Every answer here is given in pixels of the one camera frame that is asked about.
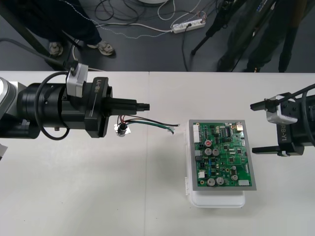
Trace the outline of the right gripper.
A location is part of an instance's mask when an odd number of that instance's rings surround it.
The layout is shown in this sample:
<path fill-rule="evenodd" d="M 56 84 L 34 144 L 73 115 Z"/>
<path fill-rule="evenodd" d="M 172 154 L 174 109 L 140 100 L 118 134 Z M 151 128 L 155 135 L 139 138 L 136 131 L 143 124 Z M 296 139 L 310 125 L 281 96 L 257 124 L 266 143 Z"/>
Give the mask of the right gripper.
<path fill-rule="evenodd" d="M 275 111 L 278 100 L 264 99 L 250 105 L 253 111 Z M 305 147 L 313 146 L 304 126 L 303 116 L 293 124 L 277 125 L 278 146 L 253 147 L 254 154 L 277 154 L 278 156 L 303 155 Z"/>

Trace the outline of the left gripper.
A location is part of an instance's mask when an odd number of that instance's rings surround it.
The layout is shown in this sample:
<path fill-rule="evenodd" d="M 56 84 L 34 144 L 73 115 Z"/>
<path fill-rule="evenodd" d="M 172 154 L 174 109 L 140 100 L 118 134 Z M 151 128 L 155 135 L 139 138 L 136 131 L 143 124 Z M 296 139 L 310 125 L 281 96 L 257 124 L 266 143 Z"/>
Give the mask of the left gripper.
<path fill-rule="evenodd" d="M 105 108 L 105 100 L 112 98 L 112 87 L 108 84 L 107 77 L 95 77 L 88 90 L 88 102 L 84 117 L 85 130 L 91 138 L 103 138 L 107 133 L 109 112 Z M 138 103 L 133 99 L 112 98 L 112 104 L 116 107 L 112 109 L 113 116 L 136 115 L 138 112 L 150 110 L 150 104 Z"/>

